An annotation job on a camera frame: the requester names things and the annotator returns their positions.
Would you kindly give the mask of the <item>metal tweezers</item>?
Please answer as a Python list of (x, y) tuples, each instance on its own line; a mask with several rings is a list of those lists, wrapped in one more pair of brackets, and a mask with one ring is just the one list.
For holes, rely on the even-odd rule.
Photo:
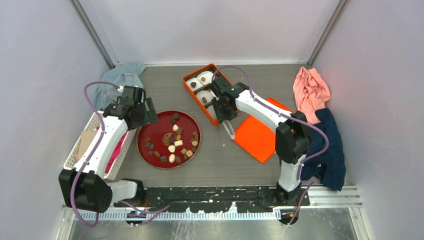
[(226, 130), (229, 138), (231, 140), (234, 140), (236, 138), (236, 133), (235, 133), (235, 130), (234, 130), (231, 122), (229, 120), (223, 120), (222, 125), (223, 125), (224, 129)]

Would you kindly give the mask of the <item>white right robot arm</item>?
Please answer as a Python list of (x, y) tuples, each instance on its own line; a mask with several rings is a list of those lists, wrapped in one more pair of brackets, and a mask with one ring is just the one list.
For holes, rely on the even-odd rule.
[(230, 123), (239, 112), (247, 113), (274, 133), (274, 150), (280, 161), (280, 176), (276, 194), (283, 205), (291, 205), (301, 188), (301, 161), (305, 159), (312, 144), (310, 130), (302, 125), (303, 113), (291, 114), (269, 103), (249, 87), (238, 82), (229, 83), (223, 76), (211, 81), (210, 89), (215, 95), (212, 105), (216, 119), (223, 124), (231, 139), (236, 133)]

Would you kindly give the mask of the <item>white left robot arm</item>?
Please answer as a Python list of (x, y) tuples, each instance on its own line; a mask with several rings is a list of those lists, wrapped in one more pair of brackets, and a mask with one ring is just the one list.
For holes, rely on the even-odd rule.
[(80, 160), (58, 176), (64, 203), (75, 211), (104, 213), (120, 201), (127, 200), (138, 207), (146, 200), (142, 181), (122, 179), (107, 183), (106, 168), (124, 134), (156, 123), (158, 116), (143, 88), (117, 85), (114, 88), (121, 95), (102, 113), (95, 112), (100, 126), (93, 141)]

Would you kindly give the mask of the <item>white heart chocolate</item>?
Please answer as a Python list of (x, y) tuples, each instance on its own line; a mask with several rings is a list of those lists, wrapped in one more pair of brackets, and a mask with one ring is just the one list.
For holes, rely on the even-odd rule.
[(177, 132), (177, 131), (178, 131), (178, 129), (179, 129), (179, 126), (178, 126), (177, 124), (174, 124), (174, 125), (173, 125), (173, 127), (172, 127), (172, 130), (173, 130), (174, 132)]

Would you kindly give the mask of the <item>orange chocolate box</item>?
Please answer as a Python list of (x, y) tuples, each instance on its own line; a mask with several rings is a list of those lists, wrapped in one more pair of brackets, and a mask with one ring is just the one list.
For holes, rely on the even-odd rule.
[(198, 100), (198, 98), (196, 97), (196, 94), (199, 92), (199, 91), (202, 91), (202, 90), (206, 90), (206, 91), (210, 91), (213, 95), (214, 95), (214, 98), (213, 99), (215, 99), (216, 98), (216, 96), (215, 96), (215, 94), (212, 92), (212, 90), (211, 90), (211, 83), (210, 84), (208, 84), (208, 85), (204, 85), (203, 87), (201, 87), (200, 89), (198, 89), (198, 90), (196, 90), (196, 91), (191, 91), (190, 89), (189, 89), (189, 87), (188, 87), (188, 85), (187, 85), (187, 83), (186, 83), (186, 81), (188, 81), (189, 79), (191, 79), (191, 78), (196, 78), (201, 72), (204, 72), (204, 71), (211, 71), (212, 73), (213, 73), (213, 77), (212, 77), (212, 81), (215, 79), (215, 78), (217, 78), (217, 77), (224, 77), (224, 78), (226, 78), (226, 80), (229, 82), (229, 83), (231, 83), (229, 80), (228, 80), (228, 78), (225, 76), (225, 75), (223, 75), (222, 73), (221, 73), (221, 70), (219, 69), (219, 68), (217, 68), (217, 66), (216, 65), (214, 65), (213, 63), (210, 63), (210, 64), (208, 64), (208, 65), (206, 65), (206, 66), (203, 66), (203, 67), (201, 67), (200, 69), (198, 69), (198, 70), (196, 70), (196, 71), (194, 71), (194, 72), (192, 72), (192, 73), (190, 73), (190, 74), (188, 74), (188, 75), (186, 75), (186, 76), (184, 76), (183, 78), (182, 78), (182, 80), (183, 80), (183, 85), (184, 85), (184, 87), (186, 88), (186, 90), (188, 91), (188, 93), (192, 96), (192, 98), (196, 101), (196, 103), (197, 103), (197, 105), (202, 109), (202, 111), (203, 111), (203, 113), (206, 115), (206, 117), (209, 119), (209, 121), (212, 123), (212, 125), (214, 125), (214, 126), (218, 126), (218, 125), (220, 125), (220, 123), (218, 122), (218, 120), (217, 119), (212, 119), (212, 117), (211, 117), (211, 115), (208, 113), (208, 111), (207, 111), (207, 107), (209, 107), (209, 106), (211, 106), (211, 105), (213, 105), (213, 103), (212, 103), (212, 101), (211, 102), (209, 102), (208, 104), (205, 104), (205, 105), (203, 105), (203, 104), (201, 104), (201, 102)]

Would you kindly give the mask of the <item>brown ridged chocolate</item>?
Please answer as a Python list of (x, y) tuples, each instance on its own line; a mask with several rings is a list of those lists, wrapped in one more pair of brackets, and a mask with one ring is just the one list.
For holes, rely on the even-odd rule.
[(154, 151), (153, 153), (154, 153), (154, 155), (155, 155), (156, 157), (158, 157), (158, 158), (160, 158), (160, 157), (161, 157), (161, 154), (160, 154), (158, 151)]

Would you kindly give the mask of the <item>white rounded chocolate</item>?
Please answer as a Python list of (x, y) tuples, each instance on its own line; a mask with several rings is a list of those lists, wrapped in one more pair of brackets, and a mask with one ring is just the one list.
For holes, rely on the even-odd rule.
[(167, 149), (170, 153), (174, 153), (176, 151), (176, 146), (175, 145), (169, 145)]

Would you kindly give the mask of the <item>white rectangular chocolate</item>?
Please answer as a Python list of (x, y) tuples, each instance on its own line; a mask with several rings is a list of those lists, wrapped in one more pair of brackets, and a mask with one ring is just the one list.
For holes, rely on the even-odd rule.
[(182, 145), (183, 145), (183, 141), (182, 140), (177, 140), (177, 141), (174, 142), (174, 146), (175, 147), (180, 147)]

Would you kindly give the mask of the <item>dark square pyramid chocolate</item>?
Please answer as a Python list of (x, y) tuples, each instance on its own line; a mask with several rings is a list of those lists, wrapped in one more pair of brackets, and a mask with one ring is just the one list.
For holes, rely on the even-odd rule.
[(168, 158), (166, 156), (161, 156), (159, 159), (161, 163), (166, 163), (168, 161)]

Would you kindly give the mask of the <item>white oval chocolate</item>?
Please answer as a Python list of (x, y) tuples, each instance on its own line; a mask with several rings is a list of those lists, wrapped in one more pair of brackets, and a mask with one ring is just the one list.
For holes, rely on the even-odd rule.
[(175, 160), (176, 160), (176, 155), (175, 154), (170, 154), (169, 155), (169, 157), (168, 157), (168, 161), (169, 161), (169, 163), (174, 163), (175, 162)]

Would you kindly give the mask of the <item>caramel rounded square chocolate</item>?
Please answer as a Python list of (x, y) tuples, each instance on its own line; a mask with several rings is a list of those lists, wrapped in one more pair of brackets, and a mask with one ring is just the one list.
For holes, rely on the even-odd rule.
[(191, 150), (188, 150), (188, 151), (185, 153), (185, 155), (186, 155), (188, 158), (191, 158), (191, 157), (194, 155), (194, 153), (193, 153)]

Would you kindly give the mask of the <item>white paper cup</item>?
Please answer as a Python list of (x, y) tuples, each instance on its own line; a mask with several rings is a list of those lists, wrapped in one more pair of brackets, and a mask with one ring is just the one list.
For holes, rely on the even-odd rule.
[(212, 119), (217, 119), (216, 113), (215, 113), (215, 109), (213, 105), (210, 105), (206, 108), (206, 110), (208, 111), (208, 113), (210, 114)]
[[(191, 87), (191, 82), (195, 82), (196, 83), (196, 87), (192, 88)], [(193, 92), (197, 91), (198, 89), (202, 88), (204, 86), (204, 84), (197, 78), (197, 77), (193, 77), (190, 78), (189, 80), (186, 81), (187, 86), (189, 87), (189, 89)]]
[(212, 77), (214, 73), (211, 71), (203, 71), (196, 78), (204, 85), (208, 85), (212, 82)]
[(196, 97), (202, 105), (207, 105), (215, 96), (209, 90), (201, 90), (196, 94)]

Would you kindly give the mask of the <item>round red plate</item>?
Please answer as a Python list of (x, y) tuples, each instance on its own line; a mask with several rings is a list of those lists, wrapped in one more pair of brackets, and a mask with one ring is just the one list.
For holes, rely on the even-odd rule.
[[(176, 146), (175, 152), (171, 153), (168, 150), (168, 146), (174, 144), (169, 143), (165, 145), (163, 144), (162, 139), (163, 137), (177, 138), (177, 132), (173, 131), (174, 124), (170, 122), (170, 119), (173, 119), (173, 114), (179, 114), (179, 118), (176, 119), (175, 125), (178, 125), (179, 128), (182, 128), (182, 133), (180, 135), (181, 140), (183, 141), (183, 145)], [(157, 114), (157, 117), (157, 122), (141, 127), (137, 135), (137, 150), (141, 158), (148, 164), (161, 169), (173, 169), (188, 163), (194, 157), (201, 144), (201, 131), (198, 123), (187, 113), (177, 110), (162, 111)], [(192, 145), (192, 141), (194, 141), (193, 132), (198, 132), (198, 146)], [(146, 147), (146, 138), (150, 138), (150, 142), (148, 143), (154, 144), (154, 149), (149, 149)], [(181, 153), (182, 149), (186, 149), (187, 151), (191, 150), (193, 152), (193, 156), (187, 157), (186, 154), (183, 155)], [(161, 156), (166, 156), (168, 161), (161, 163), (160, 157), (156, 157), (154, 151), (158, 151)], [(181, 158), (181, 163), (169, 163), (170, 154), (179, 156)]]

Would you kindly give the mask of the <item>light blue denim cloth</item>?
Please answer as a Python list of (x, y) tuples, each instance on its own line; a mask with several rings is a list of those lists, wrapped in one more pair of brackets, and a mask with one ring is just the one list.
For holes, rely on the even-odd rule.
[[(140, 80), (140, 75), (146, 66), (140, 62), (126, 63), (116, 66), (106, 72), (100, 79), (101, 82), (108, 82), (121, 86), (132, 86), (144, 88)], [(116, 88), (109, 84), (97, 84), (93, 94), (93, 104), (97, 110), (103, 111), (109, 104), (117, 103), (118, 97), (122, 95)]]

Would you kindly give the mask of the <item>white plastic basket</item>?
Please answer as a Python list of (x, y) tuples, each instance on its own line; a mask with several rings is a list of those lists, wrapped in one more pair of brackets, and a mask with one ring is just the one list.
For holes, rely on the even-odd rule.
[[(96, 113), (92, 114), (84, 130), (97, 130), (97, 134), (85, 154), (80, 160), (77, 160), (76, 155), (77, 149), (80, 145), (80, 136), (65, 160), (63, 168), (65, 170), (76, 169), (78, 171), (82, 167), (83, 163), (88, 161), (87, 166), (83, 170), (84, 173), (94, 171), (96, 175), (100, 176), (104, 180), (115, 180), (123, 163), (124, 157), (126, 156), (129, 146), (135, 136), (136, 130), (128, 130), (126, 123), (114, 116), (108, 116), (103, 121), (100, 121)], [(120, 138), (125, 133), (127, 133), (127, 135), (122, 144), (121, 152), (112, 164), (109, 173), (105, 173), (109, 159), (111, 158)]]

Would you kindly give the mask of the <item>orange box lid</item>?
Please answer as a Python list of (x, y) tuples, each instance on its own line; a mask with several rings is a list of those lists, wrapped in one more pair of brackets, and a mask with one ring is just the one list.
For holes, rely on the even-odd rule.
[(259, 163), (275, 153), (275, 133), (259, 119), (249, 115), (235, 130), (234, 141)]

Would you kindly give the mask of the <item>beige cloth in basket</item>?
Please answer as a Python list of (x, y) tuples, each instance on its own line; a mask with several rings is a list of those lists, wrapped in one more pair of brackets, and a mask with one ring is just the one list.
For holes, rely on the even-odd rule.
[(83, 130), (80, 135), (80, 144), (76, 150), (76, 159), (79, 161), (87, 151), (97, 134), (97, 130)]

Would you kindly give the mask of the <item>pink cloth in basket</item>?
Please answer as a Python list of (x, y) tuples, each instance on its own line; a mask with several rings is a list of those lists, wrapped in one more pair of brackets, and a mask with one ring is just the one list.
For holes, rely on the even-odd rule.
[(113, 163), (114, 163), (115, 159), (116, 159), (116, 158), (118, 157), (118, 155), (120, 154), (120, 152), (121, 152), (121, 148), (122, 148), (122, 145), (123, 145), (123, 142), (124, 142), (124, 140), (125, 140), (126, 136), (127, 136), (127, 133), (125, 133), (125, 134), (124, 134), (124, 135), (120, 138), (120, 140), (118, 141), (118, 143), (117, 143), (117, 145), (116, 145), (116, 147), (115, 147), (114, 151), (112, 152), (112, 155), (111, 155), (111, 157), (110, 157), (110, 159), (109, 159), (109, 161), (108, 161), (108, 163), (107, 163), (107, 165), (106, 165), (106, 169), (105, 169), (105, 173), (106, 173), (106, 174), (108, 174), (108, 173), (109, 173), (109, 171), (110, 171), (110, 169), (111, 169), (111, 167), (112, 167), (112, 165), (113, 165)]

